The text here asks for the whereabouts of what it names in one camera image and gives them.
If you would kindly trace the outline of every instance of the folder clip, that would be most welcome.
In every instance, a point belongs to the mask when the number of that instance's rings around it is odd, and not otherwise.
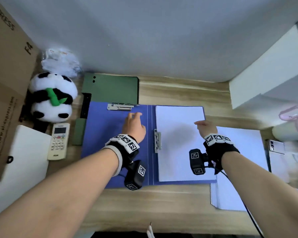
[[[161,150],[161,132],[158,132],[157,129],[154,130],[154,152],[158,153],[158,149]]]
[[[129,103],[109,103],[107,110],[131,111],[133,107],[134,105]]]

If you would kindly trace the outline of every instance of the finger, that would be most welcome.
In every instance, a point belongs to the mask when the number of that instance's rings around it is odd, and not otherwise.
[[[142,113],[136,112],[133,119],[139,119],[139,121],[140,121],[140,116],[141,115],[142,115]]]
[[[200,120],[200,121],[194,122],[194,124],[196,124],[196,125],[211,125],[212,122],[207,121],[207,120]]]
[[[127,119],[132,119],[133,115],[134,115],[134,113],[128,113]]]

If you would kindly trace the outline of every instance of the clipboard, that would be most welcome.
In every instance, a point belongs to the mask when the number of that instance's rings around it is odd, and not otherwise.
[[[139,144],[139,154],[135,158],[135,160],[142,160],[147,165],[143,186],[209,184],[216,182],[216,179],[159,181],[158,154],[155,152],[155,150],[160,148],[159,131],[156,130],[156,105],[123,105],[91,101],[86,121],[81,157],[84,158],[99,151],[110,138],[121,133],[121,128],[123,127],[128,112],[141,112],[141,124],[143,124],[147,130],[144,140]],[[127,169],[123,168],[120,174],[125,176],[127,174]],[[124,177],[122,176],[112,177],[106,186],[106,188],[121,187],[124,187]]]

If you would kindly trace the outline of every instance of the black cable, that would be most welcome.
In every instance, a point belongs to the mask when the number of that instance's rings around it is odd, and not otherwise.
[[[217,169],[217,168],[215,168],[215,167],[212,167],[212,166],[206,166],[206,168],[213,168],[213,169],[217,170],[218,172],[221,172],[221,173],[222,173],[223,175],[225,175],[225,177],[230,181],[230,179],[228,178],[228,176],[227,176],[222,170],[219,170],[219,169]],[[252,222],[253,222],[253,224],[254,224],[256,230],[258,231],[259,235],[261,236],[261,238],[264,238],[264,236],[263,236],[263,234],[261,233],[260,229],[258,228],[258,226],[257,226],[257,224],[256,224],[256,222],[255,222],[255,220],[253,219],[251,213],[249,212],[249,210],[248,210],[246,204],[244,203],[243,200],[242,200],[242,202],[243,202],[243,205],[245,206],[246,211],[247,211],[247,213],[248,213],[250,219],[252,220]]]

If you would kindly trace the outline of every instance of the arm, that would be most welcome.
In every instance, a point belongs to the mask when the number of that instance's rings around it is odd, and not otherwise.
[[[196,122],[202,137],[217,133],[211,122]],[[298,237],[298,192],[238,152],[226,152],[222,167],[266,238]]]
[[[130,113],[123,127],[138,143],[140,115]],[[0,237],[72,237],[117,167],[115,152],[102,149],[49,176],[0,213]]]

